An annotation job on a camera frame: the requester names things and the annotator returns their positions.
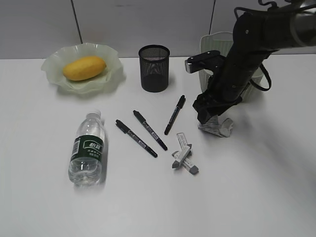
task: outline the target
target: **mesh pen holder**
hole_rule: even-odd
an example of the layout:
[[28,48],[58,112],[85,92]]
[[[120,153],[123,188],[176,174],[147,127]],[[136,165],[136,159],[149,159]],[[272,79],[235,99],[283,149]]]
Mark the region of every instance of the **mesh pen holder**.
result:
[[161,92],[169,84],[170,51],[162,45],[147,45],[138,52],[142,88]]

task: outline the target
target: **plastic bottle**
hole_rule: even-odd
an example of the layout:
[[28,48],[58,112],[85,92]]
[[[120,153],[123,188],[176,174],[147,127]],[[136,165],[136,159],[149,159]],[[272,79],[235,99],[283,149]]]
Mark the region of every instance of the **plastic bottle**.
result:
[[69,179],[75,185],[98,183],[102,171],[102,151],[107,145],[101,112],[88,113],[78,128],[68,169]]

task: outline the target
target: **yellow mango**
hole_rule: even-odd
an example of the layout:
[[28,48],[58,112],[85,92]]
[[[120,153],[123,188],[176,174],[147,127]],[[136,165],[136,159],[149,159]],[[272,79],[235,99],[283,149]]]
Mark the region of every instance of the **yellow mango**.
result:
[[69,80],[87,80],[102,73],[106,67],[102,58],[87,56],[66,65],[63,74]]

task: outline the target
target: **marker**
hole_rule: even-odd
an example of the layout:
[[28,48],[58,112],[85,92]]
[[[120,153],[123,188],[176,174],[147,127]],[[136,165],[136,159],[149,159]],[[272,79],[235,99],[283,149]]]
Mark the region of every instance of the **marker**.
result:
[[180,109],[183,108],[183,105],[185,102],[186,102],[186,98],[184,97],[184,95],[182,95],[175,110],[174,110],[174,112],[173,112],[173,114],[172,114],[172,116],[171,116],[171,119],[166,127],[166,130],[164,131],[165,135],[168,135],[168,133],[170,132],[172,125],[173,125],[174,121],[176,120],[178,113],[180,112]]
[[137,142],[142,148],[144,148],[149,154],[151,154],[153,157],[157,157],[157,153],[153,151],[145,142],[142,141],[138,136],[136,136],[135,133],[132,132],[124,123],[122,123],[120,120],[117,120],[116,126],[122,130],[123,133],[127,133],[131,138],[134,139],[135,142]]
[[153,131],[153,129],[148,125],[146,122],[146,119],[140,114],[140,112],[134,110],[133,111],[135,117],[138,119],[138,121],[143,125],[144,128],[151,134],[151,136],[158,142],[158,144],[167,151],[167,146],[163,143],[163,141],[158,137],[158,135]]

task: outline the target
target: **bottle label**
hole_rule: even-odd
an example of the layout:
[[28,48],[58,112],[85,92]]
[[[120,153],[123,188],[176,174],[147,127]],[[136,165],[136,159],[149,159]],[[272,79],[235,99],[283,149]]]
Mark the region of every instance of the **bottle label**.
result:
[[90,157],[101,162],[104,143],[101,138],[92,135],[77,137],[74,142],[71,160]]

